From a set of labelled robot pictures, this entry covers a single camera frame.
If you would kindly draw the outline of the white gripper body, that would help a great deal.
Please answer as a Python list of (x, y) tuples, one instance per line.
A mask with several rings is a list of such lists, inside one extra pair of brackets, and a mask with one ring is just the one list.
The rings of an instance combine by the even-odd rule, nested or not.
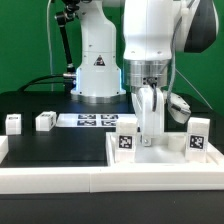
[(158, 137), (164, 132), (164, 96), (151, 87), (140, 88), (132, 94), (132, 104), (144, 137)]

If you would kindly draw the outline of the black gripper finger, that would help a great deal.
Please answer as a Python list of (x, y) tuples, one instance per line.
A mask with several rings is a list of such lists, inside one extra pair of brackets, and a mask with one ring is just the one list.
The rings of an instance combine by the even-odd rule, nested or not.
[(152, 138), (150, 136), (142, 136), (142, 144), (144, 147), (150, 147), (152, 145)]

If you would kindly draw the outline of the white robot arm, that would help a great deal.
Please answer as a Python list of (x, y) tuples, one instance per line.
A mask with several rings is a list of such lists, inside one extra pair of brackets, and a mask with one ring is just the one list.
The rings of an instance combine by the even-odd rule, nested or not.
[(189, 106), (172, 99), (175, 53), (200, 53), (218, 33), (213, 0), (63, 0), (64, 22), (78, 18), (82, 63), (68, 65), (72, 97), (109, 103), (130, 88), (141, 142), (164, 132), (164, 111), (184, 123)]

